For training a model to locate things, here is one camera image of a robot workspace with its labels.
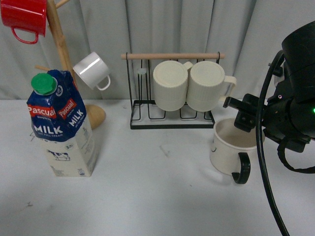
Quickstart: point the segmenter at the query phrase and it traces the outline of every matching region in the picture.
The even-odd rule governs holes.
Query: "cow illustration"
[[[65,152],[59,153],[59,152],[53,152],[50,150],[47,150],[47,152],[53,154],[56,161],[70,161],[70,157],[69,157],[68,153],[65,153]]]

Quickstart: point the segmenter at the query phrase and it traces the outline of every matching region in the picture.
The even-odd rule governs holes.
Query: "red enamel mug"
[[[46,33],[46,0],[1,0],[1,18],[5,26],[11,28],[13,35],[22,43],[38,42],[38,35]],[[35,34],[34,41],[21,39],[15,30]]]

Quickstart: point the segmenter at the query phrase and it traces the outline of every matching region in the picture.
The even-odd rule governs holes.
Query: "green cap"
[[[31,80],[31,86],[39,94],[48,94],[56,89],[56,80],[49,74],[40,73]]]

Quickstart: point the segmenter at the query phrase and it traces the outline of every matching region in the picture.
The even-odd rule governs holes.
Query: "wooden mug tree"
[[[59,59],[61,62],[61,66],[63,70],[70,71],[74,82],[75,80],[75,73],[70,61],[70,56],[68,52],[68,48],[65,42],[65,36],[63,34],[63,30],[60,24],[59,16],[57,13],[57,9],[62,5],[66,4],[70,0],[61,0],[57,4],[55,4],[54,0],[47,0],[47,20],[49,24],[49,29],[51,34],[54,38],[54,42],[58,51]],[[38,66],[36,65],[35,68],[42,69],[42,70],[49,70],[49,68]],[[96,105],[85,105],[87,114],[91,123],[92,129],[98,127],[106,117],[106,114],[102,108]]]

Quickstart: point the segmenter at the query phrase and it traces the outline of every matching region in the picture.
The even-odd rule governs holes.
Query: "white enamel mug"
[[[153,90],[156,105],[164,111],[176,111],[185,104],[188,70],[191,62],[181,64],[166,60],[158,64],[153,71]]]
[[[99,90],[103,91],[110,86],[110,69],[95,52],[92,52],[79,63],[77,63],[73,67],[73,70],[78,74],[83,82],[90,87],[90,89],[97,87]],[[106,77],[108,83],[106,86],[101,88],[98,84]]]
[[[230,96],[235,86],[236,78],[226,76],[219,64],[198,62],[190,70],[187,104],[199,112],[210,111]]]
[[[250,175],[251,161],[257,159],[256,132],[238,129],[234,121],[235,118],[228,118],[215,123],[210,160],[218,171],[244,184]]]

